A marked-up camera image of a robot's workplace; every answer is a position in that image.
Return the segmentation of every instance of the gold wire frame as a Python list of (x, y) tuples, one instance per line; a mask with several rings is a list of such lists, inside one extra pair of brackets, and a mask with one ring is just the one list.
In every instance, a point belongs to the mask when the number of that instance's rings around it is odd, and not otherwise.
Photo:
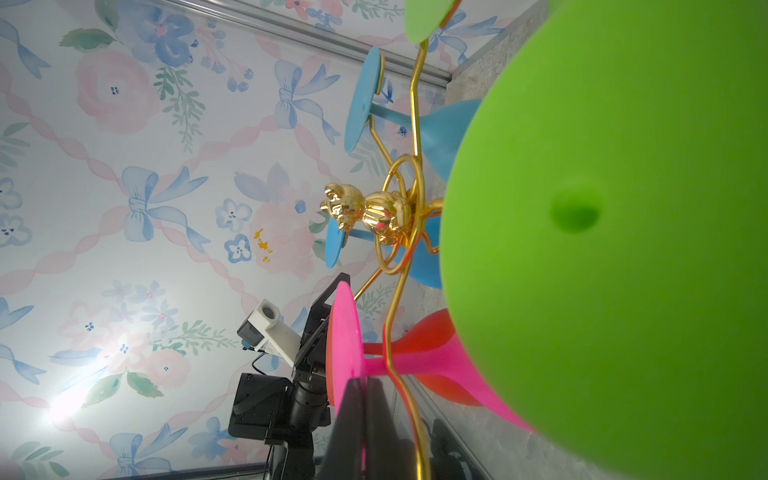
[[(376, 259), (379, 261), (379, 268), (376, 272), (366, 281), (362, 288), (355, 295), (357, 300), (367, 289), (370, 287), (381, 273), (388, 275), (399, 274), (400, 278), (395, 289), (395, 294), (392, 297), (392, 302), (389, 304), (389, 310), (386, 314), (384, 321), (383, 337), (383, 350), (384, 350), (384, 362), (386, 364), (387, 374), (392, 382), (397, 387), (400, 396), (408, 410), (408, 416), (411, 422), (411, 430), (414, 437), (415, 459), (416, 459), (416, 478), (418, 480), (429, 480), (432, 477), (432, 472), (429, 464), (429, 442), (424, 432), (424, 425), (421, 420), (421, 413), (419, 406), (416, 404), (416, 400), (413, 394), (409, 390), (408, 386), (403, 382), (402, 377), (395, 369), (392, 362), (392, 324), (395, 320), (395, 313), (397, 307), (400, 304), (403, 290), (406, 286), (406, 280), (413, 264), (413, 254), (416, 246), (419, 242), (424, 240), (427, 250), (430, 253), (438, 253), (439, 247), (433, 247), (432, 241), (429, 235), (425, 231), (425, 222), (429, 218), (438, 217), (442, 213), (443, 200), (437, 199), (430, 203), (427, 203), (425, 198), (425, 185), (424, 185), (424, 173), (422, 171), (423, 155), (422, 155), (422, 139), (421, 139), (421, 127), (419, 124), (419, 77), (421, 76), (422, 69), (426, 60), (427, 51), (429, 48), (429, 40), (424, 40), (419, 46), (419, 55), (416, 58), (416, 63), (413, 68), (413, 74), (411, 76), (411, 83), (409, 88), (410, 101), (411, 101), (411, 125), (413, 128), (413, 150), (414, 155), (402, 155), (396, 161), (392, 160), (389, 152), (386, 150), (384, 143), (382, 142), (379, 134), (376, 132), (376, 121), (373, 115), (369, 116), (368, 126), (371, 132), (373, 140), (382, 152), (387, 164), (389, 165), (389, 172), (384, 180), (382, 191), (387, 191), (389, 184), (394, 178), (397, 181), (400, 194), (403, 198), (408, 199), (408, 203), (413, 209), (413, 225), (410, 235), (402, 238), (396, 243), (392, 252), (385, 258), (382, 253), (381, 240), (378, 236), (375, 237), (376, 245)], [(381, 93), (381, 88), (384, 78), (385, 59), (382, 54), (381, 71), (379, 72), (379, 84), (376, 87), (376, 93)], [(410, 188), (406, 188), (405, 182), (399, 171), (399, 168), (403, 164), (409, 164), (415, 173), (413, 184)], [(392, 261), (396, 258), (400, 248), (406, 249), (402, 259), (395, 266), (391, 266)]]

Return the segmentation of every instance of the blue disc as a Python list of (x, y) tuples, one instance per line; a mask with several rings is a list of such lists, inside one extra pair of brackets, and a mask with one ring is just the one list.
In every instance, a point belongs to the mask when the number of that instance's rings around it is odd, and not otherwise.
[(381, 67), (381, 51), (377, 47), (373, 47), (368, 52), (366, 61), (362, 64), (360, 78), (357, 80), (355, 94), (352, 97), (352, 105), (349, 106), (349, 116), (346, 119), (346, 130), (344, 131), (344, 150), (348, 154), (355, 150), (362, 131), (366, 128), (368, 116), (371, 114), (373, 96), (379, 86)]

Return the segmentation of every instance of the gold metal rod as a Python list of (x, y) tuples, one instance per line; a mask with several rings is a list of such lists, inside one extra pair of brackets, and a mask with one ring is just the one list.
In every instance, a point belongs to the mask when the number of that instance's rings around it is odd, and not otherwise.
[(402, 256), (402, 259), (395, 267), (390, 267), (389, 263), (384, 262), (384, 256), (381, 250), (381, 240), (378, 236), (374, 238), (374, 244), (376, 246), (376, 259), (379, 261), (379, 268), (382, 269), (387, 275), (394, 275), (403, 270), (407, 263), (410, 263), (413, 257), (413, 253), (416, 250), (416, 246), (421, 240), (422, 233), (424, 232), (424, 223), (426, 220), (426, 207), (425, 207), (425, 194), (424, 194), (424, 174), (422, 167), (413, 155), (402, 155), (394, 163), (392, 168), (389, 169), (389, 174), (384, 181), (384, 188), (389, 186), (389, 182), (392, 179), (392, 171), (398, 168), (403, 163), (408, 162), (413, 167), (415, 173), (415, 179), (413, 181), (413, 194), (416, 195), (415, 199), (415, 211), (413, 212), (413, 225), (411, 228), (411, 235), (406, 242), (406, 253)]
[(379, 83), (376, 85), (377, 95), (381, 95), (382, 87), (384, 86), (384, 64), (386, 63), (386, 58), (384, 58), (383, 52), (381, 53), (381, 56), (382, 56), (382, 64), (381, 64), (381, 67), (379, 67)]
[[(381, 150), (382, 155), (384, 155), (384, 160), (386, 160), (386, 163), (389, 165), (389, 168), (392, 168), (392, 165), (395, 163), (392, 161), (392, 156), (389, 155), (389, 152), (386, 150), (386, 147), (384, 146), (384, 142), (382, 142), (381, 137), (379, 137), (379, 133), (376, 131), (376, 120), (374, 119), (373, 115), (370, 115), (368, 117), (368, 124), (369, 129), (371, 130), (371, 137), (373, 137), (373, 140), (376, 142), (376, 145), (379, 146), (379, 150)], [(400, 170), (395, 170), (395, 178), (397, 179), (397, 183), (400, 186), (400, 195), (402, 195), (403, 198), (407, 198), (408, 194), (406, 193), (406, 182), (402, 179), (402, 175), (400, 174)]]
[(429, 233), (427, 233), (426, 230), (424, 230), (424, 233), (422, 233), (422, 238), (424, 239), (424, 245), (427, 247), (428, 252), (430, 252), (432, 255), (440, 253), (440, 246), (432, 246), (432, 239), (429, 238)]
[(368, 287), (371, 286), (371, 284), (375, 282), (377, 278), (379, 278), (379, 275), (381, 275), (381, 273), (382, 273), (382, 269), (380, 268), (376, 269), (376, 272), (374, 272), (373, 275), (371, 275), (371, 277), (368, 279), (366, 284), (363, 285), (362, 288), (357, 291), (357, 293), (355, 293), (355, 301), (357, 301), (357, 299), (360, 298), (360, 296), (363, 295), (366, 292), (366, 290), (368, 290)]
[(419, 46), (419, 55), (416, 57), (416, 63), (413, 67), (411, 76), (411, 127), (413, 128), (413, 151), (419, 164), (422, 163), (422, 130), (419, 123), (419, 78), (422, 76), (424, 62), (427, 59), (429, 50), (429, 39), (424, 40)]
[(384, 322), (384, 362), (386, 364), (387, 373), (389, 378), (397, 387), (397, 391), (400, 393), (403, 401), (408, 409), (408, 417), (411, 421), (411, 429), (413, 430), (413, 436), (415, 440), (415, 453), (416, 453), (416, 478), (418, 480), (430, 480), (432, 478), (432, 472), (429, 464), (429, 442), (427, 441), (426, 434), (424, 433), (424, 425), (422, 424), (422, 416), (419, 412), (419, 405), (413, 398), (413, 394), (408, 389), (408, 386), (402, 381), (402, 377), (392, 362), (392, 325), (395, 320), (395, 313), (397, 307), (400, 304), (402, 298), (402, 291), (405, 289), (406, 280), (408, 279), (408, 273), (411, 270), (412, 262), (408, 262), (406, 267), (400, 274), (400, 279), (395, 288), (395, 295), (392, 298), (392, 303), (389, 304), (389, 311), (386, 315)]

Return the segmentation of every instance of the blue bow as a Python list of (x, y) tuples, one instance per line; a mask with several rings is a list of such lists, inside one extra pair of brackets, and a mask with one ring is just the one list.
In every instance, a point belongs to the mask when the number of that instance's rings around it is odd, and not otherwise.
[[(10, 326), (18, 322), (24, 315), (29, 313), (32, 308), (32, 305), (23, 306), (22, 308), (12, 312), (11, 309), (8, 308), (8, 302), (5, 301), (4, 297), (0, 296), (0, 330), (4, 329), (6, 326)], [(19, 362), (13, 356), (11, 349), (5, 345), (2, 345), (1, 343), (0, 359), (11, 360), (13, 363), (13, 368), (16, 369), (19, 375), (23, 376), (25, 379), (29, 380), (35, 385), (40, 385), (40, 380), (38, 380), (37, 375), (45, 373), (45, 370), (40, 370), (34, 366), (27, 365), (24, 362)]]
[(458, 52), (458, 64), (461, 65), (467, 61), (466, 55), (467, 44), (465, 41), (452, 35), (458, 35), (461, 37), (482, 37), (483, 35), (497, 35), (504, 31), (503, 28), (494, 27), (496, 23), (496, 17), (490, 17), (484, 22), (475, 23), (472, 25), (466, 25), (465, 27), (456, 27), (456, 24), (461, 23), (467, 18), (467, 14), (461, 9), (457, 9), (451, 21), (445, 28), (438, 28), (435, 33), (429, 36), (429, 51), (437, 50), (439, 42), (443, 42), (449, 47)]
[(301, 80), (301, 74), (301, 68), (289, 61), (279, 60), (275, 64), (275, 78), (277, 78), (277, 83), (280, 84), (280, 101), (277, 102), (275, 107), (275, 123), (280, 128), (296, 128), (296, 108), (298, 108), (301, 111), (318, 117), (323, 122), (323, 133), (326, 134), (326, 138), (331, 142), (331, 145), (335, 145), (336, 140), (334, 137), (338, 137), (341, 134), (325, 121), (325, 118), (323, 118), (323, 108), (317, 102), (308, 98), (293, 100), (293, 96), (308, 95), (316, 91), (325, 90), (333, 85), (336, 80), (339, 80), (341, 75), (326, 77), (326, 66), (323, 64), (320, 65), (320, 69), (308, 84), (296, 90), (296, 86), (299, 84), (299, 80)]
[(153, 457), (142, 460), (136, 463), (137, 458), (143, 458), (157, 452), (160, 449), (164, 449), (176, 439), (181, 437), (187, 428), (177, 430), (174, 433), (170, 433), (170, 426), (166, 423), (163, 425), (163, 429), (160, 431), (160, 435), (147, 446), (141, 453), (138, 453), (139, 446), (144, 440), (144, 437), (137, 433), (118, 433), (113, 435), (109, 439), (109, 448), (112, 452), (118, 454), (118, 473), (117, 477), (136, 477), (139, 475), (140, 470), (165, 470), (172, 472), (173, 469), (170, 466), (170, 462), (165, 458)]
[(128, 167), (123, 170), (123, 186), (131, 197), (128, 206), (131, 212), (125, 216), (125, 238), (131, 242), (147, 242), (154, 237), (154, 227), (149, 217), (178, 223), (187, 229), (187, 238), (192, 247), (203, 253), (203, 243), (210, 243), (206, 237), (189, 228), (187, 216), (173, 207), (155, 207), (147, 209), (147, 204), (160, 204), (190, 193), (202, 185), (208, 177), (190, 180), (190, 172), (184, 167), (176, 180), (165, 190), (152, 197), (157, 186), (158, 176), (151, 170), (141, 167)]
[[(0, 1), (0, 8), (20, 5), (28, 1), (29, 0)], [(8, 23), (6, 20), (3, 20), (2, 18), (0, 18), (0, 37), (7, 38), (16, 44), (16, 49), (18, 50), (18, 58), (22, 61), (27, 70), (29, 70), (29, 72), (36, 78), (42, 78), (40, 68), (51, 67), (49, 64), (42, 61), (37, 55), (29, 51), (24, 45), (22, 45), (16, 27)]]

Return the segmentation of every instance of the cable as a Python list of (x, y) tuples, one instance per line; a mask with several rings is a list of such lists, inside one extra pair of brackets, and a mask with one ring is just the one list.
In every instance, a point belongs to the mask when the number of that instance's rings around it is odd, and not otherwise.
[(254, 369), (254, 370), (256, 370), (258, 373), (260, 373), (260, 374), (262, 374), (262, 375), (266, 375), (266, 373), (264, 373), (264, 372), (262, 372), (261, 370), (259, 370), (258, 368), (256, 368), (256, 362), (258, 362), (258, 361), (259, 361), (259, 359), (260, 359), (261, 357), (265, 356), (265, 355), (266, 355), (266, 352), (261, 352), (261, 354), (259, 354), (259, 356), (258, 356), (258, 357), (256, 357), (256, 359), (253, 361), (253, 363), (251, 363), (251, 364), (250, 364), (250, 365), (253, 367), (253, 369)]
[(270, 465), (270, 457), (272, 456), (272, 448), (275, 445), (270, 445), (270, 450), (266, 453), (266, 460), (264, 460), (264, 474), (261, 475), (261, 480), (266, 480), (266, 473), (267, 471), (272, 472), (272, 465)]

